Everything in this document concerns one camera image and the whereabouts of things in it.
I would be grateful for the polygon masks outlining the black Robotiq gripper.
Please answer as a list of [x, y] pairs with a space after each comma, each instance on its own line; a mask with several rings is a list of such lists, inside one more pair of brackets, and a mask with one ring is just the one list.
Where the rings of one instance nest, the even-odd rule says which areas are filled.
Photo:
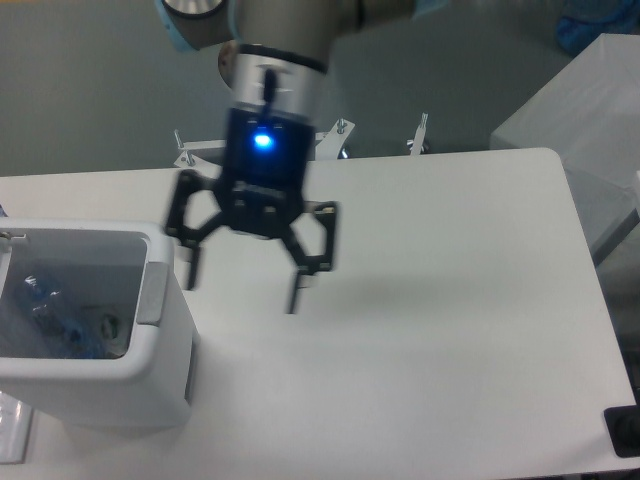
[[[222, 173], [218, 180], [194, 169], [176, 177], [164, 232], [189, 252], [186, 289], [197, 287], [201, 244], [224, 224], [264, 238], [279, 238], [296, 270], [286, 312], [295, 314], [303, 278], [334, 270], [338, 202], [311, 202], [310, 214], [324, 229], [324, 250], [307, 255], [290, 225], [303, 211], [302, 186], [315, 141], [315, 129], [281, 116], [233, 108], [227, 124]], [[201, 226], [186, 223], [190, 198], [209, 192], [220, 211]]]

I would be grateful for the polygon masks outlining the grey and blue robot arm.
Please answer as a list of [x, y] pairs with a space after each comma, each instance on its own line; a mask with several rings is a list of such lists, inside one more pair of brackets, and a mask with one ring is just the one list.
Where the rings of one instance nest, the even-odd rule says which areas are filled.
[[436, 1], [160, 1], [179, 50], [233, 42], [233, 104], [221, 171], [177, 175], [166, 233], [190, 253], [197, 283], [202, 243], [217, 229], [278, 240], [296, 270], [292, 291], [334, 267], [340, 207], [303, 196], [315, 155], [315, 115], [335, 40], [439, 8]]

